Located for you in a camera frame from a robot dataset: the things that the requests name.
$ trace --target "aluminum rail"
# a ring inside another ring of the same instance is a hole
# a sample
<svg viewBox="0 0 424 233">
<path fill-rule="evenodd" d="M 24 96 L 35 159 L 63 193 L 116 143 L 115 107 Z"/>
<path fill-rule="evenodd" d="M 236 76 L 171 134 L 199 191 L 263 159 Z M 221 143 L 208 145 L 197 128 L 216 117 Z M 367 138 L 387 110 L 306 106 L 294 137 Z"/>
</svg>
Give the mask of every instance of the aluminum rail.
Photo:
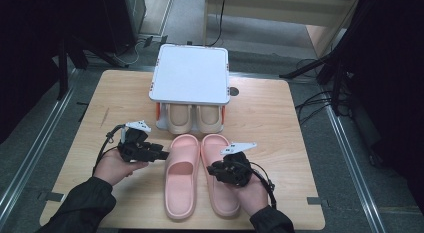
<svg viewBox="0 0 424 233">
<path fill-rule="evenodd" d="M 50 139 L 57 123 L 59 122 L 69 99 L 72 97 L 76 82 L 80 77 L 80 70 L 74 69 L 69 78 L 69 89 L 63 96 L 61 101 L 56 102 L 46 122 L 41 128 L 40 133 L 32 144 L 30 150 L 26 154 L 25 159 L 21 163 L 19 170 L 16 172 L 12 182 L 6 189 L 0 201 L 0 232 L 6 224 L 15 203 L 17 202 L 22 190 L 25 187 L 32 171 L 37 165 L 38 160 L 43 154 L 44 148 Z"/>
<path fill-rule="evenodd" d="M 327 93 L 323 97 L 330 98 L 331 96 Z M 368 189 L 364 176 L 362 175 L 358 162 L 356 161 L 354 151 L 349 144 L 343 125 L 331 109 L 331 106 L 327 106 L 326 110 L 331 125 L 333 126 L 334 133 L 336 134 L 337 140 L 340 144 L 340 148 L 349 169 L 350 176 L 352 177 L 353 184 L 355 185 L 356 192 L 358 193 L 359 200 L 361 201 L 365 216 L 370 224 L 371 231 L 374 233 L 385 233 L 387 231 L 374 202 L 374 198 Z"/>
</svg>

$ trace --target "pink slipper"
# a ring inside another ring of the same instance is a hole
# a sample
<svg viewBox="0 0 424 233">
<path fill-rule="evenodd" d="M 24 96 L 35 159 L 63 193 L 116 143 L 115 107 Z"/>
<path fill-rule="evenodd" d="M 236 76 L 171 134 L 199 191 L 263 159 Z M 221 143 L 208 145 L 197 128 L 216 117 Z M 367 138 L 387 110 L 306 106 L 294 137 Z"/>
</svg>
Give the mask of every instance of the pink slipper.
<svg viewBox="0 0 424 233">
<path fill-rule="evenodd" d="M 165 167 L 165 208 L 171 219 L 185 219 L 193 214 L 199 160 L 196 137 L 185 134 L 174 139 Z"/>
<path fill-rule="evenodd" d="M 209 175 L 206 167 L 212 165 L 215 161 L 222 160 L 221 150 L 229 145 L 228 140 L 222 135 L 211 134 L 203 138 L 201 146 L 201 156 L 206 172 L 209 199 L 212 208 L 216 214 L 225 217 L 236 215 L 240 209 L 240 202 L 224 183 L 217 181 L 216 177 Z"/>
</svg>

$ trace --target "tripod leg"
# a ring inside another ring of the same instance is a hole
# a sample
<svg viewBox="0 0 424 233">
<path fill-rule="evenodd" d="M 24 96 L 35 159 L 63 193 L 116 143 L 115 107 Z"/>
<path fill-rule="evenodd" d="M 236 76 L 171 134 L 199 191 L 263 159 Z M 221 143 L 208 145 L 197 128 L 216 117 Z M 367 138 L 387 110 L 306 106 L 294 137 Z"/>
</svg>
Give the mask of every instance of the tripod leg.
<svg viewBox="0 0 424 233">
<path fill-rule="evenodd" d="M 334 111 L 336 116 L 340 115 L 339 111 L 339 96 L 340 96 L 340 87 L 343 80 L 343 65 L 341 62 L 337 64 L 337 71 L 334 75 L 333 91 L 331 93 L 331 108 Z"/>
<path fill-rule="evenodd" d="M 68 91 L 68 60 L 65 50 L 65 39 L 59 42 L 59 95 L 57 100 L 61 100 Z"/>
<path fill-rule="evenodd" d="M 334 73 L 334 64 L 336 63 L 337 61 L 332 60 L 331 62 L 328 62 L 328 64 L 325 64 L 324 67 L 322 67 L 322 69 L 320 70 L 317 76 L 318 84 L 324 85 L 331 80 L 331 77 L 333 77 L 333 73 Z"/>
<path fill-rule="evenodd" d="M 80 45 L 84 49 L 87 49 L 87 50 L 93 52 L 95 55 L 97 55 L 98 57 L 100 57 L 101 59 L 103 59 L 104 61 L 106 61 L 107 63 L 109 63 L 109 64 L 111 64 L 113 66 L 116 66 L 116 67 L 127 67 L 126 65 L 121 64 L 120 62 L 116 61 L 112 57 L 108 56 L 104 52 L 102 52 L 99 49 L 97 49 L 96 47 L 92 46 L 88 42 L 86 42 L 86 41 L 84 41 L 82 39 L 79 39 L 79 38 L 77 38 L 75 36 L 72 36 L 72 39 L 75 40 L 75 42 L 78 45 Z"/>
<path fill-rule="evenodd" d="M 325 55 L 325 56 L 321 57 L 320 59 L 315 60 L 315 61 L 307 64 L 306 66 L 304 66 L 300 69 L 297 69 L 297 70 L 295 70 L 291 73 L 285 74 L 285 75 L 280 75 L 280 78 L 293 79 L 293 78 L 300 76 L 300 75 L 302 75 L 302 74 L 304 74 L 304 73 L 306 73 L 310 70 L 315 69 L 316 67 L 318 67 L 322 64 L 326 64 L 327 61 L 330 60 L 330 59 L 331 59 L 330 54 Z"/>
<path fill-rule="evenodd" d="M 69 58 L 77 69 L 87 69 L 88 60 L 83 49 L 78 44 L 72 44 L 72 42 L 69 41 L 69 38 L 65 41 L 65 49 L 66 52 L 68 52 Z"/>
</svg>

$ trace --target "slipper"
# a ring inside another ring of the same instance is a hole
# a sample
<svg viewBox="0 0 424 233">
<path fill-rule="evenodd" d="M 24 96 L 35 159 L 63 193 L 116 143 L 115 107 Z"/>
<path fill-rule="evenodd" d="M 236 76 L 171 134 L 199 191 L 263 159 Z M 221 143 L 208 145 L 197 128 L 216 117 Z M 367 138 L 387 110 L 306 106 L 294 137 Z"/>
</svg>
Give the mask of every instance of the slipper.
<svg viewBox="0 0 424 233">
<path fill-rule="evenodd" d="M 224 183 L 217 181 L 216 177 L 209 175 L 206 167 L 212 165 L 215 161 L 222 161 L 221 150 L 229 145 L 228 140 L 222 135 L 207 135 L 203 138 L 200 154 L 206 172 L 209 199 L 212 208 L 216 214 L 225 217 L 236 215 L 240 209 L 240 202 Z"/>
<path fill-rule="evenodd" d="M 196 205 L 199 141 L 192 135 L 180 135 L 170 146 L 165 167 L 165 208 L 171 219 L 185 219 Z"/>
<path fill-rule="evenodd" d="M 221 106 L 198 105 L 196 107 L 197 128 L 202 133 L 218 133 L 222 130 Z"/>
<path fill-rule="evenodd" d="M 193 120 L 191 119 L 191 105 L 167 104 L 168 131 L 172 134 L 184 134 L 191 130 Z"/>
</svg>

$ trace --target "black sleeve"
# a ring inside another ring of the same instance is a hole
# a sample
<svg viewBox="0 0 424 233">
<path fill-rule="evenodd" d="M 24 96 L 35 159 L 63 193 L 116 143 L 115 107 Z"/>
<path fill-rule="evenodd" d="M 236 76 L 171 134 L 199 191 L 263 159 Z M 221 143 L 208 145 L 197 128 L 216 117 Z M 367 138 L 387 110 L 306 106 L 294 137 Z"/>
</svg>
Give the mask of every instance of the black sleeve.
<svg viewBox="0 0 424 233">
<path fill-rule="evenodd" d="M 267 206 L 250 217 L 250 222 L 259 233 L 293 233 L 292 221 L 281 211 Z"/>
<path fill-rule="evenodd" d="M 56 214 L 37 232 L 96 232 L 115 207 L 112 186 L 96 177 L 74 187 Z"/>
</svg>

